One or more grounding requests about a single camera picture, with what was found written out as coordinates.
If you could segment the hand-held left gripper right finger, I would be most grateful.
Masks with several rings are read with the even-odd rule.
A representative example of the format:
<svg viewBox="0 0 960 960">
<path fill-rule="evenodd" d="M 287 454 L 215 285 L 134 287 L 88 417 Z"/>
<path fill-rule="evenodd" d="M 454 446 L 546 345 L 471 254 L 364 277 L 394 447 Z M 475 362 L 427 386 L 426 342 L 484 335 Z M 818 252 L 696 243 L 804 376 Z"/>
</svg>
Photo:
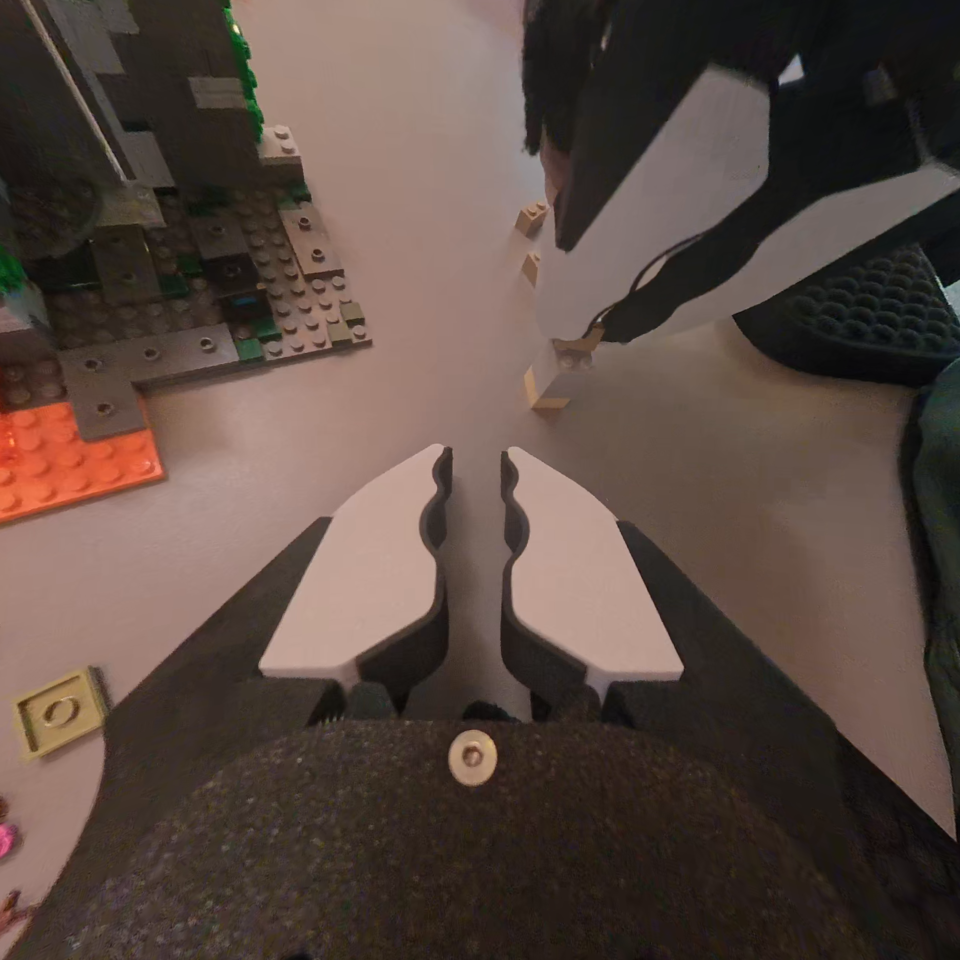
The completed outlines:
<svg viewBox="0 0 960 960">
<path fill-rule="evenodd" d="M 676 682 L 684 664 L 615 515 L 518 446 L 501 455 L 501 655 L 535 694 Z"/>
</svg>

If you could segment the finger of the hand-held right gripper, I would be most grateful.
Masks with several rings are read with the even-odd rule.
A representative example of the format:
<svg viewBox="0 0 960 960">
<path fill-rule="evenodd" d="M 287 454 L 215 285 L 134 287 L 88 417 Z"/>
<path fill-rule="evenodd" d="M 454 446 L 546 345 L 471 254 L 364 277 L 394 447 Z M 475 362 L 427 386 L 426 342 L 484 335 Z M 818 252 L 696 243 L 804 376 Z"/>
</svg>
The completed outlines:
<svg viewBox="0 0 960 960">
<path fill-rule="evenodd" d="M 589 192 L 588 178 L 613 149 L 579 156 L 538 268 L 541 335 L 579 338 L 602 309 L 653 280 L 756 192 L 768 173 L 769 115 L 767 84 L 709 66 L 606 197 Z"/>
<path fill-rule="evenodd" d="M 761 188 L 604 317 L 604 342 L 687 332 L 759 306 L 832 267 L 925 239 L 958 220 L 958 170 L 917 170 L 821 198 L 803 210 Z"/>
</svg>

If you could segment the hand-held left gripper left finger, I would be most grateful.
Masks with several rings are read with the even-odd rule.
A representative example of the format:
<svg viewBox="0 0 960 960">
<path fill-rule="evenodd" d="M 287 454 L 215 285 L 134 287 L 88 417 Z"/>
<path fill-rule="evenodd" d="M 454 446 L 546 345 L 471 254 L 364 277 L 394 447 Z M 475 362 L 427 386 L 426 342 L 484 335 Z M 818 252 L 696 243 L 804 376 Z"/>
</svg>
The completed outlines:
<svg viewBox="0 0 960 960">
<path fill-rule="evenodd" d="M 412 690 L 442 664 L 452 459 L 429 445 L 335 511 L 259 660 L 263 676 Z"/>
</svg>

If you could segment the grey and tan brick stack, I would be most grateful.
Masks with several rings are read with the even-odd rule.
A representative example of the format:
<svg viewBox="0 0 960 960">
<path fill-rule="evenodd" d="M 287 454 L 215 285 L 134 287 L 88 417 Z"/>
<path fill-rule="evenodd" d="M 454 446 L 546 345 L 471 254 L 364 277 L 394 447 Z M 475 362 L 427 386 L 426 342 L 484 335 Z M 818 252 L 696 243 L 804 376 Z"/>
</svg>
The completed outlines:
<svg viewBox="0 0 960 960">
<path fill-rule="evenodd" d="M 594 354 L 558 349 L 552 343 L 547 343 L 524 374 L 524 389 L 530 409 L 564 409 L 589 384 L 593 368 Z"/>
</svg>

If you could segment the black textured pad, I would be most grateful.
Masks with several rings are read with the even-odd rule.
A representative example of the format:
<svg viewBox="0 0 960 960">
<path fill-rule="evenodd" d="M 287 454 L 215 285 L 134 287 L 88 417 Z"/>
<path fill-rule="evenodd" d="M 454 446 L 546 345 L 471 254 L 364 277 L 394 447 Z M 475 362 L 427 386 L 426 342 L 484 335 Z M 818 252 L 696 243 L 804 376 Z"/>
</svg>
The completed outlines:
<svg viewBox="0 0 960 960">
<path fill-rule="evenodd" d="M 911 388 L 959 356 L 958 257 L 919 244 L 831 271 L 733 315 L 761 354 L 815 377 Z"/>
</svg>

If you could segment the dark green cloth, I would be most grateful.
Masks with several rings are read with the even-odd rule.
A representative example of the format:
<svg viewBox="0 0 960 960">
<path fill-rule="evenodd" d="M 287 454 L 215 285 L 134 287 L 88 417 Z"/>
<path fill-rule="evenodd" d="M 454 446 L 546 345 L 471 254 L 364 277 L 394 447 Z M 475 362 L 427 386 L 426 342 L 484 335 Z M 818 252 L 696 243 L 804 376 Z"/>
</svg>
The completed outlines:
<svg viewBox="0 0 960 960">
<path fill-rule="evenodd" d="M 959 362 L 914 398 L 898 454 L 925 622 L 924 667 L 945 728 L 959 714 Z"/>
</svg>

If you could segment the yellow-green square tile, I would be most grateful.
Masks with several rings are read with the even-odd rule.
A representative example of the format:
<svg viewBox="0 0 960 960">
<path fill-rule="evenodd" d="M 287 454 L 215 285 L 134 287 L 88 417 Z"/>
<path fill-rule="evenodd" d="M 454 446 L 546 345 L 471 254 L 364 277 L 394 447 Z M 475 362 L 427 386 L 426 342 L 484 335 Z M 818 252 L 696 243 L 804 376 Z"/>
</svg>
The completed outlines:
<svg viewBox="0 0 960 960">
<path fill-rule="evenodd" d="M 42 760 L 102 729 L 110 712 L 101 672 L 86 666 L 12 702 L 23 760 Z"/>
</svg>

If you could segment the toy brick cave model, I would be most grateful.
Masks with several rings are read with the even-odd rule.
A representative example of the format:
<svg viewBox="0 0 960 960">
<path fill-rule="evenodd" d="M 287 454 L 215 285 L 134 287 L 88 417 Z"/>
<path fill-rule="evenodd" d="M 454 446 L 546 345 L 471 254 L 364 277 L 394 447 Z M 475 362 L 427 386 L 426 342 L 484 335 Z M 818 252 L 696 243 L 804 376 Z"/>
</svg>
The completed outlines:
<svg viewBox="0 0 960 960">
<path fill-rule="evenodd" d="M 1 3 L 1 521 L 159 482 L 145 394 L 372 344 L 228 1 Z"/>
</svg>

